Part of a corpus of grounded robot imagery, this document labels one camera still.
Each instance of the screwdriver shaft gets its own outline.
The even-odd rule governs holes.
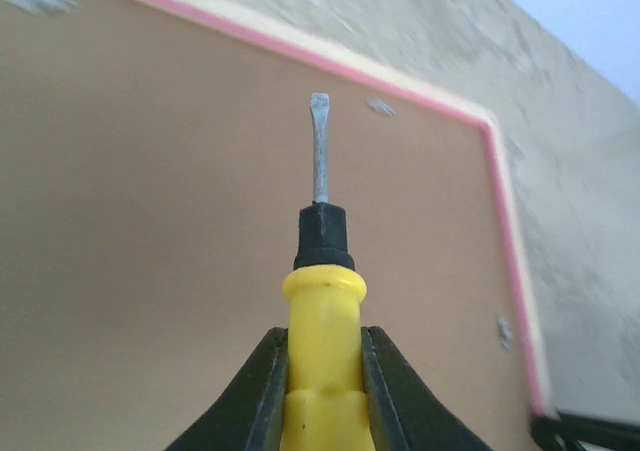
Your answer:
[[[313,122],[313,200],[329,202],[329,159],[327,125],[331,103],[326,93],[311,95],[311,120]]]

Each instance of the brown board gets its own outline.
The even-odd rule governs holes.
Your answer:
[[[489,113],[223,0],[70,3],[0,6],[1,449],[162,449],[286,326],[313,92],[364,323],[533,449],[551,401]]]

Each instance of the pink stripe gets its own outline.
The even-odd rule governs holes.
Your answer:
[[[514,240],[513,223],[509,219],[509,203],[507,202],[507,195],[504,188],[505,183],[502,180],[502,173],[499,164],[498,146],[501,146],[501,144],[499,144],[498,142],[496,136],[497,133],[492,124],[490,122],[482,120],[477,116],[469,114],[464,110],[456,108],[455,106],[442,103],[433,98],[421,95],[420,93],[407,90],[395,84],[383,81],[358,69],[354,69],[344,64],[337,63],[329,58],[318,55],[307,49],[297,47],[295,44],[289,43],[283,39],[262,34],[256,30],[246,28],[229,19],[216,16],[189,4],[185,4],[175,0],[136,1],[141,1],[153,7],[167,11],[171,14],[179,15],[189,20],[202,23],[217,31],[234,36],[236,38],[243,39],[250,42],[251,44],[256,44],[269,50],[276,51],[290,58],[313,65],[316,68],[320,68],[333,74],[343,76],[351,81],[355,81],[380,89],[382,91],[386,91],[391,94],[395,94],[405,100],[413,101],[421,106],[435,109],[442,114],[452,116],[456,119],[482,129],[488,144],[489,158],[491,160],[491,169],[494,177],[494,182],[497,183],[495,191],[498,200],[500,222],[503,229],[504,244],[507,249],[507,259],[509,261],[511,285],[515,297],[515,305],[518,313],[520,331],[523,338],[525,363],[527,367],[527,377],[530,388],[529,391],[531,394],[530,404],[534,415],[544,415],[545,404],[550,403],[545,403],[545,396],[542,392],[542,386],[538,376],[535,347],[527,325],[528,315],[525,298],[523,295],[525,290],[520,276],[520,268],[517,260],[516,245]]]

